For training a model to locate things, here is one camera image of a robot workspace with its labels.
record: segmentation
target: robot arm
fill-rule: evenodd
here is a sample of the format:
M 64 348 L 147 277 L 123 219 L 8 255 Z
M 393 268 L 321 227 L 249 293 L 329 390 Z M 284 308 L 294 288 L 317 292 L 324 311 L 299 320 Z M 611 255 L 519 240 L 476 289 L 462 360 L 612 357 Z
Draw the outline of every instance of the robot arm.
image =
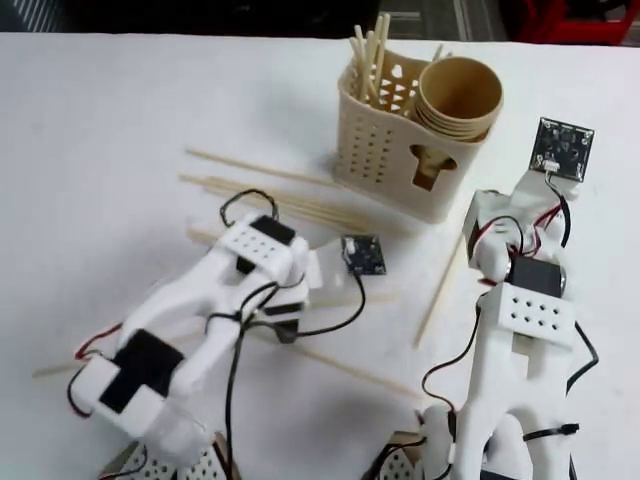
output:
M 208 372 L 265 300 L 266 307 L 307 302 L 310 255 L 306 240 L 274 219 L 236 222 L 193 268 L 129 315 L 114 358 L 92 358 L 72 385 L 74 398 L 178 464 L 196 463 L 212 432 L 191 407 Z M 294 287 L 271 297 L 276 286 Z M 149 331 L 191 316 L 207 319 L 208 328 L 188 358 Z

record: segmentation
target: beige plastic basket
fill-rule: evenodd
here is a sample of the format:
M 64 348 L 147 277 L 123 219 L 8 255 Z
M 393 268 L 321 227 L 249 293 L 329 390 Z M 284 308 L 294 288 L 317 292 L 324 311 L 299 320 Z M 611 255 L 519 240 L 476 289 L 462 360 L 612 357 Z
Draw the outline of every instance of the beige plastic basket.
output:
M 419 219 L 438 223 L 446 219 L 460 182 L 486 136 L 473 143 L 452 141 L 407 118 L 418 77 L 428 64 L 386 50 L 378 92 L 381 105 L 377 105 L 369 96 L 367 103 L 357 100 L 356 60 L 351 61 L 338 82 L 340 119 L 334 179 Z M 418 169 L 416 155 L 424 156 L 425 152 L 448 158 L 435 179 Z

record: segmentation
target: stacked paper cups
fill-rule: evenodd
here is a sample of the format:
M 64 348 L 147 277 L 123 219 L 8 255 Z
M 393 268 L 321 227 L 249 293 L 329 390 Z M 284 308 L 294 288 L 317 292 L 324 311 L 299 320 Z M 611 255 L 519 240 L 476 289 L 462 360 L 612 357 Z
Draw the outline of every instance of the stacked paper cups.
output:
M 433 62 L 418 82 L 411 119 L 445 139 L 481 142 L 502 106 L 498 76 L 471 58 L 446 57 Z M 415 153 L 425 176 L 435 178 L 447 169 L 448 154 L 428 147 Z

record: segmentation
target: white table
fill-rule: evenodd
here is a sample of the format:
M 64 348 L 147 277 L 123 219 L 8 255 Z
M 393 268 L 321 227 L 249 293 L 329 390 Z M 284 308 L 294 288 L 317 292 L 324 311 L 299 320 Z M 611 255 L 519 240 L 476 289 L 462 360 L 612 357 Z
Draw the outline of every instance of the white table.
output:
M 425 58 L 435 47 L 391 42 L 399 53 Z M 423 372 L 458 353 L 472 327 L 481 288 L 476 274 L 462 268 L 423 349 L 411 348 L 471 194 L 513 188 L 540 116 L 592 127 L 595 144 L 573 207 L 567 257 L 578 272 L 569 281 L 581 322 L 602 363 L 571 394 L 582 425 L 574 458 L 581 480 L 634 478 L 640 51 L 449 47 L 487 62 L 501 77 L 505 106 L 494 134 L 446 224 L 419 226 L 414 238 L 383 237 L 390 274 L 367 285 L 396 292 L 400 301 L 372 306 L 351 328 L 305 345 L 418 392 Z M 69 374 L 40 380 L 31 374 L 64 362 L 154 281 L 203 253 L 184 232 L 192 223 L 215 222 L 220 199 L 179 183 L 178 173 L 335 198 L 326 188 L 310 192 L 197 160 L 184 147 L 329 178 L 336 81 L 349 55 L 346 41 L 0 34 L 0 476 L 91 478 L 125 445 L 112 427 L 70 414 Z M 338 198 L 373 214 L 388 212 L 350 192 Z M 315 239 L 333 235 L 294 225 Z M 309 321 L 330 324 L 349 310 Z M 586 358 L 578 350 L 576 366 Z M 223 363 L 212 408 L 222 408 Z M 469 367 L 470 358 L 434 378 L 435 388 L 460 405 Z M 394 429 L 412 427 L 412 408 L 428 403 L 258 340 L 243 349 L 236 387 L 234 445 L 248 480 L 359 478 Z

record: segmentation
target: black circuit board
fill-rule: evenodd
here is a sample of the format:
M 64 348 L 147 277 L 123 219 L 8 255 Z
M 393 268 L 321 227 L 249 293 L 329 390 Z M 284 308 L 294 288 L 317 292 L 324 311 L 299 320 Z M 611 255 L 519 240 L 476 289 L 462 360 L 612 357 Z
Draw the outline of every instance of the black circuit board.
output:
M 529 169 L 545 172 L 548 161 L 554 175 L 583 182 L 594 135 L 588 128 L 541 118 Z
M 342 254 L 349 270 L 359 275 L 386 275 L 382 247 L 376 235 L 345 235 Z

